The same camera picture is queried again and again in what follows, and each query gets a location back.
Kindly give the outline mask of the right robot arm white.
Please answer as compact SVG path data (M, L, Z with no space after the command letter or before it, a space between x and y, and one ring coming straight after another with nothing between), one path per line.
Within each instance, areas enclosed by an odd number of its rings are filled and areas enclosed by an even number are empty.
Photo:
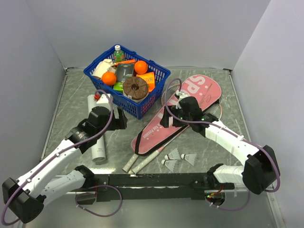
M276 182L275 192L280 187L280 172L274 150L268 146L259 146L242 135L238 135L225 126L214 114L202 111L193 96L181 98L176 105L165 105L160 124L169 127L188 125L191 129L212 140L231 153L241 165L228 166L222 163L209 169L207 183L212 189L220 188L224 183L245 185L254 194L270 192L268 187Z

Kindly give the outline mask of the blue plastic basket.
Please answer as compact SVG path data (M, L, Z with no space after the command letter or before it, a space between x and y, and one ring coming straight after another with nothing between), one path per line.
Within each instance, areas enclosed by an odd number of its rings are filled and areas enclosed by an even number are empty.
M117 106L122 107L126 112L141 119L143 115L152 107L152 105L160 98L164 88L164 84L167 78L170 76L171 72L169 69L157 64L153 60L145 59L144 57L138 55L135 51L130 50L124 46L121 46L122 51L125 54L125 58L143 60L148 64L148 72L153 72L155 77L155 88L147 95L147 97L140 103L136 103L131 99L124 96L122 93L115 91L111 87L104 85L101 80L93 77L93 72L95 71L99 62L104 59L114 60L114 47L111 47L100 56L98 56L93 62L84 69L84 74L87 75L95 88L102 89L113 97L113 103Z

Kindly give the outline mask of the white shuttlecock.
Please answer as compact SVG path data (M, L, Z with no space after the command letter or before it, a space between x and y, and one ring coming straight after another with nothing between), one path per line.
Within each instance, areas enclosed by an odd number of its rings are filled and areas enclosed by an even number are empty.
M198 155L197 154L181 154L181 159L186 160L192 166L195 165Z
M172 150L169 154L166 154L164 156L165 160L181 160L181 156L179 154L178 148L175 148Z
M164 165L170 172L174 173L178 161L177 160L162 160L161 164Z

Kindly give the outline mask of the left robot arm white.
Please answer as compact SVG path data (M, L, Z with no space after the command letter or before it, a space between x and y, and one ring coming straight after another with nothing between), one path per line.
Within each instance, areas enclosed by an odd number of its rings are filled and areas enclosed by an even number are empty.
M94 188L94 173L84 165L77 166L69 174L55 179L57 173L75 158L97 143L106 131L126 129L127 118L121 107L115 118L112 108L94 107L89 116L72 128L57 148L36 167L17 180L6 179L2 184L5 208L1 222L10 209L23 223L34 220L43 208L53 200L72 190L88 191Z

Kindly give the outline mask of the white shuttlecock tube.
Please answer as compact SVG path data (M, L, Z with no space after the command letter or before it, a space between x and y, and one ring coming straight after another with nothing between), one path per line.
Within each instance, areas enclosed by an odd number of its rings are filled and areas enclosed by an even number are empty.
M87 106L88 106L88 113L92 111L92 109L96 106L96 100L94 99L94 95L89 95L87 97ZM100 137L96 144L91 147L91 154L92 154L92 161L93 162L102 162L106 160L106 153L105 153L105 144L104 144L104 137Z

